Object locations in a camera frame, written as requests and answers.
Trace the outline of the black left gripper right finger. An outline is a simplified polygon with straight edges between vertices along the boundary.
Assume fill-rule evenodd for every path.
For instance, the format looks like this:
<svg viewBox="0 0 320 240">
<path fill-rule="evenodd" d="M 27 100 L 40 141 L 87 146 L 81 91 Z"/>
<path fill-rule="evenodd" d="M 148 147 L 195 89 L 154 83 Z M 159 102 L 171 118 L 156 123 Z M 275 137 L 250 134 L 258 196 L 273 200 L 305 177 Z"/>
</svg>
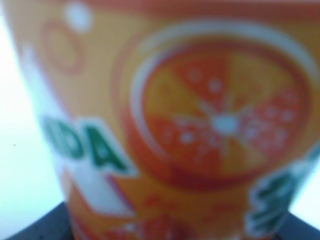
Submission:
<svg viewBox="0 0 320 240">
<path fill-rule="evenodd" d="M 319 240 L 320 231 L 299 219 L 291 213 L 287 213 L 280 227 L 271 240 Z"/>
</svg>

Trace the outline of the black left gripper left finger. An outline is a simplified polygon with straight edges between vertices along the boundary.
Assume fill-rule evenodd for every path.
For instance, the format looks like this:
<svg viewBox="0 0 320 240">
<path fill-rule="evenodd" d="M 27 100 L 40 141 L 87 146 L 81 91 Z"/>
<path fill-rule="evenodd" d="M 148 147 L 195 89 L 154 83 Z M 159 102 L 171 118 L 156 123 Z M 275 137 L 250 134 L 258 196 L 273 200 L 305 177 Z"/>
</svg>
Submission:
<svg viewBox="0 0 320 240">
<path fill-rule="evenodd" d="M 73 240 L 72 225 L 67 206 L 64 202 L 57 205 L 46 215 L 7 237 L 6 240 Z"/>
</svg>

